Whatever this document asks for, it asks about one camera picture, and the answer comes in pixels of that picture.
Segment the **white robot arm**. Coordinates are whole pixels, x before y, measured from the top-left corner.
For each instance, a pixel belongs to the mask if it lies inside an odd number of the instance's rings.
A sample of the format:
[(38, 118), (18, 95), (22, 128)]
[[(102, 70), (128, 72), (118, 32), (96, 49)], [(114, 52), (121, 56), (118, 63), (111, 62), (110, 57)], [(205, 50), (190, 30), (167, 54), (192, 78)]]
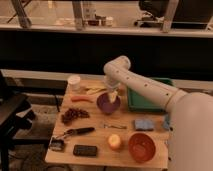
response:
[(126, 56), (106, 63), (105, 84), (114, 90), (123, 83), (170, 115), (168, 171), (213, 171), (213, 96), (140, 76), (130, 66)]

